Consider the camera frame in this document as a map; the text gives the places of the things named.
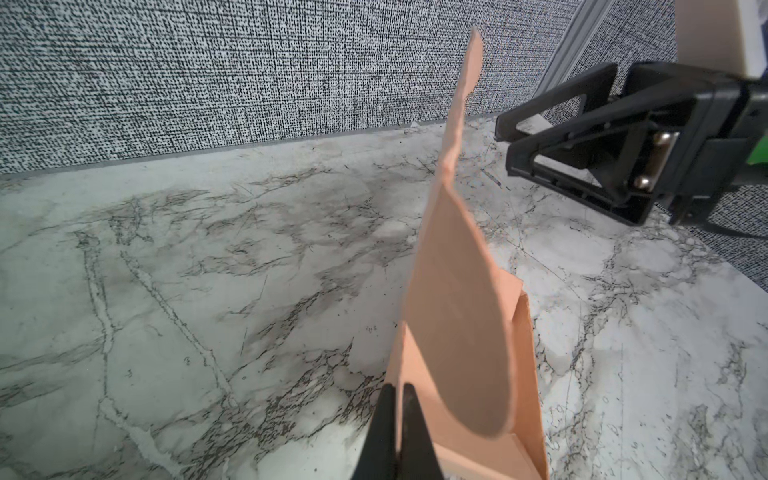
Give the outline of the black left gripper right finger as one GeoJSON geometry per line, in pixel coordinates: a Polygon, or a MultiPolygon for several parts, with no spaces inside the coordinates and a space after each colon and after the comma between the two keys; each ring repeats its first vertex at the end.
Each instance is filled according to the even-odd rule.
{"type": "Polygon", "coordinates": [[[399,479],[443,480],[415,387],[403,386],[399,479]]]}

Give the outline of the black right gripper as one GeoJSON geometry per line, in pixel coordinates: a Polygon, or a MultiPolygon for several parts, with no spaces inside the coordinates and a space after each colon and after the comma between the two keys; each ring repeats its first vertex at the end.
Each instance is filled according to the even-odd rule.
{"type": "Polygon", "coordinates": [[[602,63],[496,119],[506,142],[505,170],[629,226],[655,204],[674,225],[711,227],[728,193],[767,182],[767,78],[666,62],[638,62],[624,98],[609,98],[618,66],[602,63]],[[682,86],[684,99],[628,98],[682,86]],[[537,133],[523,125],[572,99],[570,119],[537,133]]]}

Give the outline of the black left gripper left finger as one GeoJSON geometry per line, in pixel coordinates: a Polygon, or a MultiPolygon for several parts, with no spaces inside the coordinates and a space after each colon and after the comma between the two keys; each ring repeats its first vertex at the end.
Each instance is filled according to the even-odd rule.
{"type": "Polygon", "coordinates": [[[396,477],[395,399],[392,384],[380,392],[352,480],[393,480],[396,477]]]}

